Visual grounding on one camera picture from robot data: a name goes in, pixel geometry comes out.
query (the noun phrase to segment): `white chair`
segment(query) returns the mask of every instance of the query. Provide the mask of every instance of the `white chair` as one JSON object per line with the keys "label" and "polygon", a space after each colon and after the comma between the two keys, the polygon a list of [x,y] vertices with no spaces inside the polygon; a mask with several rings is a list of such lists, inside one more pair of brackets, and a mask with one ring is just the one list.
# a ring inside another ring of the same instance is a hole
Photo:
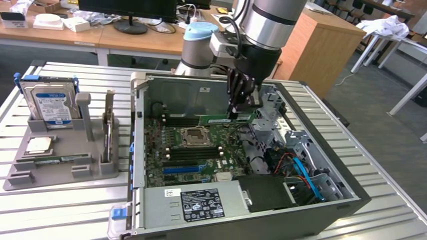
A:
{"label": "white chair", "polygon": [[379,51],[383,49],[383,47],[384,47],[384,45],[386,45],[386,42],[387,42],[387,41],[395,41],[395,42],[398,42],[397,40],[394,40],[394,39],[391,39],[391,38],[388,38],[388,37],[386,37],[386,36],[378,35],[378,34],[375,34],[375,33],[372,33],[372,34],[370,34],[370,35],[366,35],[366,36],[363,37],[363,39],[366,39],[366,38],[367,38],[368,36],[371,36],[371,35],[372,35],[371,42],[368,43],[367,47],[364,48],[364,51],[363,51],[363,53],[362,53],[362,55],[360,55],[360,57],[359,57],[359,59],[358,59],[358,62],[355,63],[355,65],[354,65],[354,67],[352,67],[352,69],[351,69],[351,73],[352,73],[352,74],[355,74],[355,73],[358,72],[362,63],[363,63],[364,59],[367,58],[367,56],[368,56],[368,54],[370,54],[370,51],[371,51],[372,48],[375,47],[375,45],[376,45],[376,43],[378,43],[379,40],[380,40],[380,42],[379,42],[379,44],[378,44],[374,52],[371,53],[371,56],[368,57],[368,59],[367,59],[366,62],[363,63],[363,65],[364,65],[366,67],[371,64],[371,62],[372,62],[376,54],[378,54]]}

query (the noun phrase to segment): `aluminum table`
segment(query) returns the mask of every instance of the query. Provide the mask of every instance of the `aluminum table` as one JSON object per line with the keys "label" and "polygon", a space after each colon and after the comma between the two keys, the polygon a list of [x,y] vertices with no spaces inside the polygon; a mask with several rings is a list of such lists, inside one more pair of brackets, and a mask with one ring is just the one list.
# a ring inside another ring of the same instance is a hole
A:
{"label": "aluminum table", "polygon": [[[31,66],[27,74],[74,77],[80,91],[90,92],[90,113],[100,117],[107,90],[115,90],[114,112],[120,119],[120,169],[118,178],[48,187],[4,191],[0,189],[0,239],[107,239],[112,205],[127,200],[131,132],[131,73],[140,69],[47,62]],[[372,200],[354,216],[339,219],[319,235],[307,239],[427,240],[427,216],[391,179],[355,137],[334,117],[307,86],[283,85],[306,112]],[[0,184],[27,128],[30,110],[15,88],[0,108]],[[302,129],[288,112],[295,128]]]}

